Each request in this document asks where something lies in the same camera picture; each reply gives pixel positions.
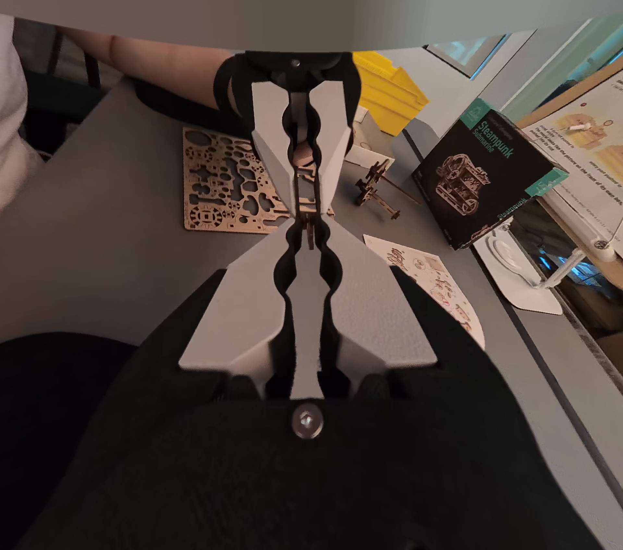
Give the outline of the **laser-cut wooden parts sheet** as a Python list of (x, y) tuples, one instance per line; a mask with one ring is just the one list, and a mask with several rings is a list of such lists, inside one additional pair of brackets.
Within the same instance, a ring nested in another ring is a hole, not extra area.
[(182, 141), (186, 230), (268, 235), (290, 218), (248, 141), (193, 127)]

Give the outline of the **wooden poster board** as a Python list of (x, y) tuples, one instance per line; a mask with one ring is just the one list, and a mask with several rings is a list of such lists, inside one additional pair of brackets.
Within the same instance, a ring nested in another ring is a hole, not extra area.
[(549, 115), (584, 96), (594, 87), (597, 87), (604, 81), (617, 76), (620, 71), (622, 71), (622, 57), (604, 66), (601, 70), (596, 71), (588, 78), (582, 80), (562, 94), (558, 95), (556, 98), (544, 103), (542, 106), (534, 110), (534, 112), (517, 121), (517, 127), (519, 129), (525, 129), (541, 121), (542, 119), (547, 118)]

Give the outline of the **small white cardboard box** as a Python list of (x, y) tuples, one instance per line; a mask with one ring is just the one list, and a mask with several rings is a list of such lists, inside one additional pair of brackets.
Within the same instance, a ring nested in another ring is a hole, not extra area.
[(353, 144), (345, 161), (369, 169), (376, 163), (394, 162), (393, 137), (380, 130), (370, 111), (358, 106), (353, 120)]

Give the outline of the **black office chair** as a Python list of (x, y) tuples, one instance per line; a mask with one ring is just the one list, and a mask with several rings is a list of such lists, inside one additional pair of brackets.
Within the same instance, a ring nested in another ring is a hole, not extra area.
[(52, 25), (17, 18), (12, 40), (28, 94), (20, 134), (47, 162), (105, 96), (100, 63)]

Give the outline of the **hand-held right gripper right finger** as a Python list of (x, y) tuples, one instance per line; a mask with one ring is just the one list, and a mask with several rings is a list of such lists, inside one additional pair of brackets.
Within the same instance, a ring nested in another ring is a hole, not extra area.
[(388, 263), (331, 217), (318, 217), (323, 301), (318, 383), (353, 396), (368, 375), (432, 367), (437, 356)]

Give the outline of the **partly built wooden model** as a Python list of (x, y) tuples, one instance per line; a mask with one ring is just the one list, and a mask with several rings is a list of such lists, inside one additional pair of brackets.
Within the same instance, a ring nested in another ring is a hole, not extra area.
[(354, 203), (361, 207), (364, 203), (374, 201), (390, 215), (390, 219), (396, 220), (401, 215), (401, 211), (390, 206), (390, 204), (378, 194), (378, 183), (381, 181), (386, 182), (416, 205), (423, 205), (423, 202), (387, 178), (386, 173), (389, 168), (390, 159), (378, 161), (371, 165), (365, 180), (360, 179), (356, 183), (360, 194), (356, 197)]

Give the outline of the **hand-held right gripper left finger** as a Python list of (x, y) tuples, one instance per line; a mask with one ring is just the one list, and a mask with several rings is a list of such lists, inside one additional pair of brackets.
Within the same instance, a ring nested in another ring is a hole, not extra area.
[(234, 260), (179, 359), (186, 371), (249, 377), (262, 397), (290, 398), (295, 365), (292, 304), (303, 224), (289, 219)]

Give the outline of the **black model kit box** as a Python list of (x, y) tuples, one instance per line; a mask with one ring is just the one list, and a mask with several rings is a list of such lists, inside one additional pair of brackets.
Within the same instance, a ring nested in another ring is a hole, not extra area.
[(481, 98), (472, 101), (412, 173), (453, 250), (470, 247), (568, 176)]

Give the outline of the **printed instruction poster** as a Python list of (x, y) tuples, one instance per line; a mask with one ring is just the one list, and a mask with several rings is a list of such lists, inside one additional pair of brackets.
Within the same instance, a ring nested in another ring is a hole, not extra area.
[(523, 132), (568, 173), (545, 201), (590, 253), (622, 258), (622, 71)]

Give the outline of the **yellow plastic bin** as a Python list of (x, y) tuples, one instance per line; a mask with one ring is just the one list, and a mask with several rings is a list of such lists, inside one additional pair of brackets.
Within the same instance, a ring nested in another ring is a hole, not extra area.
[(378, 52), (353, 52), (353, 62), (361, 80), (359, 105), (382, 132), (398, 136), (429, 104), (408, 73)]

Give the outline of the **black wrist band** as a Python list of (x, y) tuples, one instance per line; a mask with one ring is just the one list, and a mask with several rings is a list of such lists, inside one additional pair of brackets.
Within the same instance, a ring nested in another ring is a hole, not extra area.
[(242, 117), (238, 114), (235, 102), (230, 99), (230, 85), (234, 73), (244, 63), (242, 54), (232, 55), (225, 59), (217, 69), (213, 81), (213, 95), (219, 112), (230, 121), (242, 123)]

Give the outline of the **model instruction booklet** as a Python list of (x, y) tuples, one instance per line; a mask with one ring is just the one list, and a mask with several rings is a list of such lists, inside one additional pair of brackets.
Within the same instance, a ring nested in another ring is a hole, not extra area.
[(439, 256), (370, 235), (362, 237), (369, 249), (411, 277), (485, 349), (479, 317)]

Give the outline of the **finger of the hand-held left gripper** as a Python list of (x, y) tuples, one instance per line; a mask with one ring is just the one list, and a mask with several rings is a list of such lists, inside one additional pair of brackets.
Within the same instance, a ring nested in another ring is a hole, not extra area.
[(293, 217), (299, 214), (297, 179), (290, 159), (292, 141), (283, 125), (288, 92), (271, 81), (253, 82), (252, 138), (276, 194)]
[(335, 196), (351, 136), (343, 83), (321, 82), (309, 92), (308, 105), (312, 118), (308, 142), (316, 165), (316, 210), (322, 215)]

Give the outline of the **white stand base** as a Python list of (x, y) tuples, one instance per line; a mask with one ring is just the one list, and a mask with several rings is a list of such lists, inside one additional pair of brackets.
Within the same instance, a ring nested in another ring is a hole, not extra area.
[(562, 306), (504, 223), (473, 244), (496, 286), (514, 307), (527, 312), (561, 316)]

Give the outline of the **glass window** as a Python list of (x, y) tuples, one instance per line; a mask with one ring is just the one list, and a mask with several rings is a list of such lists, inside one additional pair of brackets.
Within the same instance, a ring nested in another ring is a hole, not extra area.
[(423, 48), (454, 70), (473, 80), (491, 61), (510, 35), (495, 35), (475, 40), (433, 43)]

